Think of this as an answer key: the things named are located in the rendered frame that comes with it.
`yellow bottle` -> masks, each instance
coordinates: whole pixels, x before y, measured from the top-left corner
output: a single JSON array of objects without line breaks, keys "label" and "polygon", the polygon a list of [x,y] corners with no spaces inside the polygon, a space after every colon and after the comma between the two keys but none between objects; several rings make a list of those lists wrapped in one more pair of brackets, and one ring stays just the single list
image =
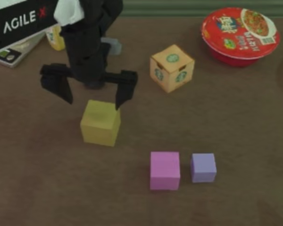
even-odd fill
[{"label": "yellow bottle", "polygon": [[60,36],[61,27],[59,25],[53,26],[46,30],[46,36],[49,44],[56,50],[64,50],[65,42],[63,37]]}]

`instant noodle bowl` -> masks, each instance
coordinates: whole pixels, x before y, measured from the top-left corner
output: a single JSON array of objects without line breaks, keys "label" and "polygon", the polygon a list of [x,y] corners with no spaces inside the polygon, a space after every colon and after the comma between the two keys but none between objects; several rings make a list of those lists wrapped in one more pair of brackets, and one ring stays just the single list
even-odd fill
[{"label": "instant noodle bowl", "polygon": [[211,54],[232,66],[248,66],[271,54],[280,42],[275,24],[245,8],[223,8],[205,18],[203,40]]}]

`brown box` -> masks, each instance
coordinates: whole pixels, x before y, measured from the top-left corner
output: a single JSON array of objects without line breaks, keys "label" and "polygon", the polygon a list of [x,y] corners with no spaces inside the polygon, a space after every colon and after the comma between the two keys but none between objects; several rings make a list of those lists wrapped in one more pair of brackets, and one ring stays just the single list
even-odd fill
[{"label": "brown box", "polygon": [[192,80],[195,61],[177,45],[150,58],[150,76],[167,93]]}]

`starbucks logo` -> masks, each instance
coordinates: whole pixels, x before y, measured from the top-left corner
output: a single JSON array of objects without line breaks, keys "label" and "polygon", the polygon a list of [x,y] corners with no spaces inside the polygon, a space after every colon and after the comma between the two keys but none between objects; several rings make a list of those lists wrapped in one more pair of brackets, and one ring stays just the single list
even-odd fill
[{"label": "starbucks logo", "polygon": [[176,77],[176,82],[181,82],[185,79],[187,76],[187,72],[180,72],[180,74]]},{"label": "starbucks logo", "polygon": [[177,54],[170,54],[166,57],[166,60],[170,63],[175,63],[179,61],[179,56]]},{"label": "starbucks logo", "polygon": [[155,69],[155,76],[158,78],[158,80],[163,81],[164,75],[159,69]]}]

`magenta block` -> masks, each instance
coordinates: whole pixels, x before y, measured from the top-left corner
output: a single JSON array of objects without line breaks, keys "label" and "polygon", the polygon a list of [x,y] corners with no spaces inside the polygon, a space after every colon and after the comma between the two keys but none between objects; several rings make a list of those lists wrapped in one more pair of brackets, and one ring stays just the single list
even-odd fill
[{"label": "magenta block", "polygon": [[210,183],[217,174],[214,154],[192,154],[191,176],[193,183]]},{"label": "magenta block", "polygon": [[177,190],[180,182],[178,152],[151,152],[150,189]]}]

